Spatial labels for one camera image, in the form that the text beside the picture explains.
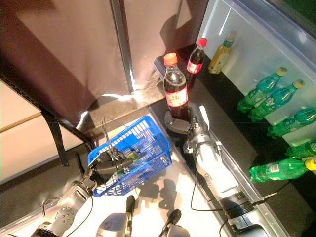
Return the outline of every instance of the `yellow bottle cap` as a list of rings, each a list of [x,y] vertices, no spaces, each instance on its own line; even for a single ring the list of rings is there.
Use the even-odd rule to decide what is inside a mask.
[[[287,74],[287,69],[285,67],[280,67],[277,71],[276,74],[279,76],[283,77]]]
[[[301,79],[298,79],[298,80],[293,82],[293,86],[296,89],[302,89],[305,86],[305,82],[303,80],[301,80]]]
[[[305,166],[309,170],[316,170],[316,159],[308,159],[305,161]]]

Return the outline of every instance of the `bottle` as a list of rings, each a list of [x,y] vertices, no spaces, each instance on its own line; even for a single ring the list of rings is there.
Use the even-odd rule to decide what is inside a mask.
[[[187,64],[187,86],[188,90],[191,90],[194,86],[194,82],[197,78],[198,73],[201,71],[203,60],[204,60],[204,47],[207,44],[206,38],[200,38],[197,43],[197,47],[190,55]]]
[[[316,139],[302,144],[298,147],[290,147],[286,151],[286,155],[294,159],[302,159],[304,157],[316,156]]]
[[[237,109],[243,113],[251,110],[255,104],[257,104],[260,100],[266,97],[267,94],[274,90],[280,78],[285,76],[286,73],[287,69],[285,67],[280,67],[275,71],[275,73],[261,79],[256,85],[256,88],[251,90],[245,96],[245,98],[239,101]]]
[[[306,161],[284,159],[270,164],[252,167],[249,170],[251,182],[267,180],[296,179],[309,170],[316,170],[316,159]]]
[[[275,126],[268,128],[268,136],[277,138],[286,133],[294,132],[301,127],[312,124],[316,121],[316,108],[303,109],[296,114],[289,116]]]
[[[272,113],[277,108],[285,105],[289,102],[294,93],[303,88],[305,85],[304,81],[298,79],[293,82],[292,85],[276,90],[272,93],[264,102],[262,102],[257,108],[253,109],[248,117],[251,121],[256,122],[262,120],[266,115]]]
[[[177,66],[177,55],[169,53],[163,57],[166,74],[163,87],[167,104],[174,119],[188,120],[188,90],[186,78]]]
[[[231,47],[234,43],[236,32],[231,32],[224,40],[223,44],[217,48],[211,63],[208,66],[208,71],[211,74],[219,74],[231,53]]]

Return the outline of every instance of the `green soda bottle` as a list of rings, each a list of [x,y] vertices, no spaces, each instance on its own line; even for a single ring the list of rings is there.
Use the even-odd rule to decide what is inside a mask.
[[[297,90],[303,88],[304,85],[304,81],[298,79],[294,81],[292,85],[276,90],[272,93],[272,95],[265,99],[265,101],[262,102],[257,108],[253,109],[249,113],[248,117],[253,122],[262,120],[266,115],[272,113],[277,108],[289,102],[292,99],[294,93]]]
[[[286,151],[286,155],[294,159],[302,159],[304,157],[316,156],[316,139],[302,144],[298,147],[290,147]]]
[[[316,170],[316,159],[306,161],[284,159],[270,164],[252,167],[249,170],[251,182],[267,180],[296,179],[309,170]]]
[[[237,110],[243,113],[251,110],[255,104],[274,90],[280,78],[285,76],[286,73],[287,69],[285,67],[280,67],[275,73],[261,79],[256,85],[256,88],[251,90],[245,98],[239,101]]]
[[[294,132],[301,127],[312,124],[316,121],[316,108],[303,109],[294,115],[289,116],[275,126],[268,128],[268,136],[277,138],[286,133]]]

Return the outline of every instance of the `blue basket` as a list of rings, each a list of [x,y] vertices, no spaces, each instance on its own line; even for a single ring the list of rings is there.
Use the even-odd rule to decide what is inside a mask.
[[[143,116],[110,141],[112,146],[123,152],[125,156],[136,152],[138,160],[125,168],[124,174],[115,173],[106,184],[95,189],[93,194],[95,197],[125,195],[171,165],[169,142],[148,115]],[[108,149],[108,143],[93,149],[88,155],[88,163]]]

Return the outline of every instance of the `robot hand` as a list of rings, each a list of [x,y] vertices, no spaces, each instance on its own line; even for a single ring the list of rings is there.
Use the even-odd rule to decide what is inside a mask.
[[[62,236],[72,225],[78,210],[92,196],[93,190],[106,183],[116,171],[123,170],[132,163],[131,158],[111,160],[106,152],[100,153],[89,165],[83,178],[74,181],[55,207],[45,215],[45,221],[31,237]]]

